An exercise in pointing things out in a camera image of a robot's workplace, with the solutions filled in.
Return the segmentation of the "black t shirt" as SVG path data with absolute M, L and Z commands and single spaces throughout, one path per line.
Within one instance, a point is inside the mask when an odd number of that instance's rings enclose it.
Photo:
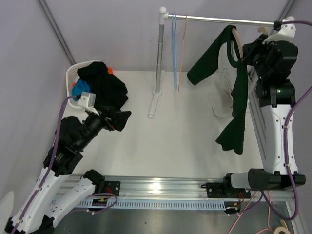
M 113 106 L 120 109 L 128 100 L 128 90 L 108 67 L 101 61 L 92 62 L 77 70 L 79 78 L 88 83 L 90 92 L 96 95 L 95 107 Z

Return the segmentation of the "beige wooden hanger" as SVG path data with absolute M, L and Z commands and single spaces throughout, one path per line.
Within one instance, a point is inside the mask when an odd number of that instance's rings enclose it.
M 268 28 L 267 27 L 258 27 L 258 32 L 265 34 L 265 35 L 268 35 Z M 241 40 L 240 40 L 240 37 L 239 37 L 239 34 L 238 34 L 236 28 L 232 28 L 232 34 L 233 34 L 235 41 L 236 41 L 236 44 L 238 46 L 240 58 L 242 59 L 243 58 L 243 45 L 241 43 Z

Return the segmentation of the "green and white t shirt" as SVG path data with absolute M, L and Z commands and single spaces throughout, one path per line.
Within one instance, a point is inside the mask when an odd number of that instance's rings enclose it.
M 245 118 L 248 104 L 248 71 L 241 61 L 232 34 L 234 25 L 226 26 L 210 47 L 187 73 L 189 82 L 197 85 L 213 79 L 209 101 L 217 117 L 230 118 L 229 124 L 216 139 L 222 150 L 243 153 Z

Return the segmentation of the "blue t shirt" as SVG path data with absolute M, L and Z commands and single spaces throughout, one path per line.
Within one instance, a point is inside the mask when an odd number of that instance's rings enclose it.
M 80 96 L 82 92 L 91 92 L 90 85 L 88 82 L 78 79 L 76 83 L 72 86 L 71 95 L 73 96 Z

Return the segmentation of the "orange t shirt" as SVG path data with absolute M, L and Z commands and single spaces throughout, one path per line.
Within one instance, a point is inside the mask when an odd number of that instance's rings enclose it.
M 108 69 L 108 73 L 109 73 L 109 74 L 114 74 L 111 67 L 107 67 L 107 69 Z

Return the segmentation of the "pink wire hanger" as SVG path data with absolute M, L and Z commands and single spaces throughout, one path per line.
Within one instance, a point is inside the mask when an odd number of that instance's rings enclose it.
M 180 61 L 180 69 L 179 69 L 179 77 L 178 77 L 178 88 L 177 88 L 178 92 L 180 91 L 180 83 L 181 83 L 181 77 L 182 77 L 186 28 L 187 28 L 187 14 L 185 14 L 185 25 L 184 25 L 184 30 L 183 30 L 183 41 L 182 41 L 182 49 L 181 49 L 181 61 Z

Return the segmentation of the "light blue wire hanger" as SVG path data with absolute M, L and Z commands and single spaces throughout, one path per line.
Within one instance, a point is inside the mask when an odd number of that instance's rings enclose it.
M 172 58 L 173 58 L 174 90 L 176 90 L 175 21 L 174 21 L 174 16 L 172 16 L 171 44 L 172 44 Z
M 176 72 L 176 89 L 175 91 L 177 91 L 177 88 L 178 88 L 178 80 L 177 80 L 177 58 L 176 58 L 176 15 L 173 15 L 174 16 L 174 21 L 175 21 L 175 72 Z

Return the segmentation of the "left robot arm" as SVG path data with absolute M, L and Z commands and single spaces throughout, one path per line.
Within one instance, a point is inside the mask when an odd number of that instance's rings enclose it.
M 10 234 L 51 234 L 58 223 L 82 200 L 90 195 L 111 196 L 105 189 L 105 176 L 88 170 L 79 183 L 59 201 L 52 202 L 61 185 L 82 160 L 82 152 L 101 130 L 121 132 L 131 111 L 99 107 L 80 121 L 68 116 L 58 121 L 56 139 L 30 196 L 19 212 L 10 217 L 4 228 Z

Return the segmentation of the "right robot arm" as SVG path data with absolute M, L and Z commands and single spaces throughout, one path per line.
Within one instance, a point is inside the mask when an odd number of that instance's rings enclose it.
M 306 177 L 298 172 L 293 153 L 292 117 L 296 105 L 295 87 L 288 79 L 297 61 L 298 48 L 285 39 L 269 41 L 260 35 L 243 46 L 243 60 L 252 66 L 258 76 L 256 95 L 265 123 L 265 147 L 262 169 L 244 173 L 228 173 L 229 181 L 222 192 L 233 197 L 239 189 L 286 190 L 302 186 Z

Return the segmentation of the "pink hanger on floor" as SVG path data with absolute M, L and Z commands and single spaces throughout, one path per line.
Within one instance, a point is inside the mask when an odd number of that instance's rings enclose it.
M 242 211 L 237 215 L 226 234 L 272 234 L 270 227 L 270 209 L 268 205 L 256 201 L 258 192 L 252 195 L 252 198 L 245 204 Z

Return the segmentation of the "beige hanger on floor right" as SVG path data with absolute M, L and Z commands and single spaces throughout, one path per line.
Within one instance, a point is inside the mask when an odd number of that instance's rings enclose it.
M 273 231 L 273 234 L 291 234 L 288 226 L 284 220 L 280 220 L 280 226 L 276 227 Z

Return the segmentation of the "white plastic basket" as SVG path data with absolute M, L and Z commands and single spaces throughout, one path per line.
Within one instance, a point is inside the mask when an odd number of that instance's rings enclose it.
M 84 61 L 81 63 L 74 64 L 67 69 L 66 75 L 65 75 L 67 96 L 71 95 L 74 84 L 76 84 L 76 82 L 79 80 L 79 75 L 77 73 L 77 70 L 83 67 L 87 67 L 91 63 L 96 62 L 96 61 L 97 60 Z

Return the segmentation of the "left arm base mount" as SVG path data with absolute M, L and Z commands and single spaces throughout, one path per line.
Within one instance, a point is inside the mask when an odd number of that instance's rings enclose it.
M 104 181 L 102 183 L 100 183 L 99 188 L 97 188 L 96 192 L 97 193 L 111 193 L 114 194 L 116 196 L 119 196 L 119 192 L 120 192 L 120 185 L 121 182 L 120 181 Z

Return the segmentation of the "aluminium rail frame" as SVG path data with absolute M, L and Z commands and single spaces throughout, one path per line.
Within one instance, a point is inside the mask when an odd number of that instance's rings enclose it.
M 214 115 L 209 95 L 213 79 L 199 85 L 182 75 L 179 92 L 173 74 L 162 75 L 162 95 L 156 113 L 148 117 L 155 86 L 154 71 L 114 71 L 128 89 L 124 110 L 130 116 L 122 132 L 101 131 L 83 152 L 83 159 L 57 192 L 74 187 L 87 170 L 121 182 L 121 196 L 131 199 L 205 198 L 205 182 L 219 182 L 226 173 L 262 168 L 265 129 L 255 95 L 246 117 L 243 154 L 223 151 L 216 138 L 228 124 Z

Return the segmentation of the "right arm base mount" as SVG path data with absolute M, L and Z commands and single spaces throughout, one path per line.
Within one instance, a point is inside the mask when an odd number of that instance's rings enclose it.
M 231 185 L 223 182 L 207 182 L 200 187 L 206 190 L 208 198 L 251 198 L 251 192 L 245 189 L 233 188 Z

